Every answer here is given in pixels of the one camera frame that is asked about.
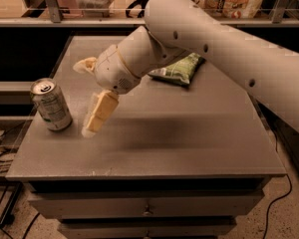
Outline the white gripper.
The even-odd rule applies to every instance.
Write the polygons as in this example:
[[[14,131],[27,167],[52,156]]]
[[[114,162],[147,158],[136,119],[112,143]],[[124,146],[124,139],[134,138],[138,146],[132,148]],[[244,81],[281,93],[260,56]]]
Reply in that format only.
[[[92,94],[84,119],[82,135],[93,137],[117,108],[118,95],[130,92],[141,79],[129,71],[117,45],[111,45],[98,59],[90,57],[77,62],[73,69],[80,74],[94,73],[98,85],[107,90]]]

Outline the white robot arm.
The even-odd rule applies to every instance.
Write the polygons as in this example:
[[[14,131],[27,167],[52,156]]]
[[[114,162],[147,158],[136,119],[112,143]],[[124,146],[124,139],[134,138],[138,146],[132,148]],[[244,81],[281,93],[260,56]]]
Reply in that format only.
[[[119,96],[152,70],[195,53],[299,133],[299,53],[225,26],[191,0],[149,0],[145,23],[97,58],[78,62],[102,88],[92,95],[82,129],[94,135]]]

